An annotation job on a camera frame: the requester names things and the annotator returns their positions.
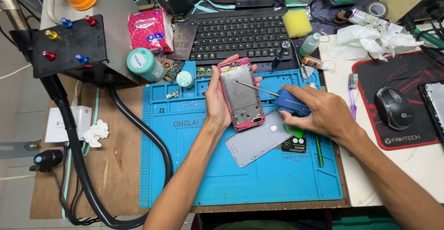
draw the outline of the white desk surface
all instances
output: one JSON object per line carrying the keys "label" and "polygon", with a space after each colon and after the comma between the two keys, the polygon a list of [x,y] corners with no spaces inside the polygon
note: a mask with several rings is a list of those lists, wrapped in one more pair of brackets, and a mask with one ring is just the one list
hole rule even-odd
{"label": "white desk surface", "polygon": [[[430,26],[418,26],[418,28],[423,30],[430,28]],[[325,40],[327,40],[327,37],[323,36],[321,41]],[[326,47],[327,43],[321,43],[319,45],[320,57],[322,60],[330,60],[335,63],[336,74],[332,71],[324,71],[325,87],[327,91],[341,96],[350,106],[348,98],[348,75],[352,73],[352,66],[357,61],[348,60],[343,62],[332,58],[326,52]],[[378,146],[369,115],[367,114],[358,89],[353,91],[353,96],[358,107],[356,121],[367,132],[375,145]],[[418,184],[439,203],[444,203],[444,148],[442,144],[392,151],[381,149],[381,151],[413,180],[418,182]],[[350,157],[348,151],[342,147],[340,147],[340,152],[351,205],[382,205],[381,200],[356,159]]]}

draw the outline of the blue silicone repair mat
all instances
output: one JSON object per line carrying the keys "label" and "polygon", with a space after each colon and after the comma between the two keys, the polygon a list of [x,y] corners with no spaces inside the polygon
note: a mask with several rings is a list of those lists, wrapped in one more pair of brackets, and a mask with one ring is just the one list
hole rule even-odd
{"label": "blue silicone repair mat", "polygon": [[[193,62],[184,66],[189,68]],[[261,88],[278,91],[283,84],[306,85],[297,69],[258,73],[262,76]],[[210,79],[197,79],[190,90],[176,82],[152,84],[143,89],[142,119],[168,147],[174,171],[185,159],[205,119],[205,91]],[[310,76],[318,89],[317,71]],[[179,89],[180,96],[165,99]],[[274,96],[259,91],[265,114],[276,107]],[[235,134],[230,126],[218,143],[210,160],[193,206],[230,205],[266,202],[297,202],[336,200],[342,198],[333,145],[329,138],[320,136],[324,166],[319,166],[318,151],[313,133],[306,131],[306,153],[290,153],[273,149],[240,168],[225,145]],[[140,206],[151,207],[162,191],[165,166],[159,149],[142,134],[140,160]]]}

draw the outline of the wooden table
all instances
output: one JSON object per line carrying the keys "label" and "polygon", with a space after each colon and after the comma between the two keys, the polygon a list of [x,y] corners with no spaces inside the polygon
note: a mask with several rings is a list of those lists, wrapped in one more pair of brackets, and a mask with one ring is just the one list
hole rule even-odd
{"label": "wooden table", "polygon": [[[59,77],[68,93],[69,101],[71,101],[77,81],[64,75],[59,75]],[[142,90],[144,87],[145,84],[117,90],[124,104],[139,118],[142,115]],[[96,91],[96,87],[84,85],[79,105],[87,106],[94,110]],[[56,106],[50,100],[47,106],[45,129],[49,109],[52,107]],[[108,123],[110,134],[108,138],[100,140],[102,147],[91,148],[89,154],[85,157],[92,185],[100,201],[111,215],[142,215],[149,211],[149,209],[139,207],[141,132],[114,106],[109,98],[107,89],[100,91],[97,119],[102,119]],[[61,149],[62,147],[60,144],[42,143],[41,151],[54,148]],[[334,149],[342,184],[342,193],[344,195],[344,198],[341,200],[197,206],[192,207],[190,213],[349,207],[341,155],[336,144]],[[55,172],[60,179],[62,175],[61,166],[55,168]],[[74,195],[75,178],[76,174],[74,166],[72,166],[68,203],[71,202],[71,198]],[[78,217],[95,216],[84,194],[79,200],[76,213]],[[62,218],[56,182],[51,174],[38,172],[32,195],[30,219],[54,218]]]}

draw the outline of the tape roll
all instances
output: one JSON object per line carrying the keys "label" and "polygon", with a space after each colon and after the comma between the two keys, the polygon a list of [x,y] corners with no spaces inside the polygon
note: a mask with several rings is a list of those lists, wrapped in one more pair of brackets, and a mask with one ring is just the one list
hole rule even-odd
{"label": "tape roll", "polygon": [[367,13],[377,18],[385,17],[389,13],[389,8],[384,2],[373,1],[367,5]]}

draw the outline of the toothbrush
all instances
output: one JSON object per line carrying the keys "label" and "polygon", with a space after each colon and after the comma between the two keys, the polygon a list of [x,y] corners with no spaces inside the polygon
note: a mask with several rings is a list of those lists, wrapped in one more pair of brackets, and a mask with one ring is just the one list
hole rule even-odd
{"label": "toothbrush", "polygon": [[352,111],[353,119],[356,121],[356,104],[353,98],[353,90],[358,87],[358,74],[351,73],[348,76],[348,96],[350,97],[350,110]]}

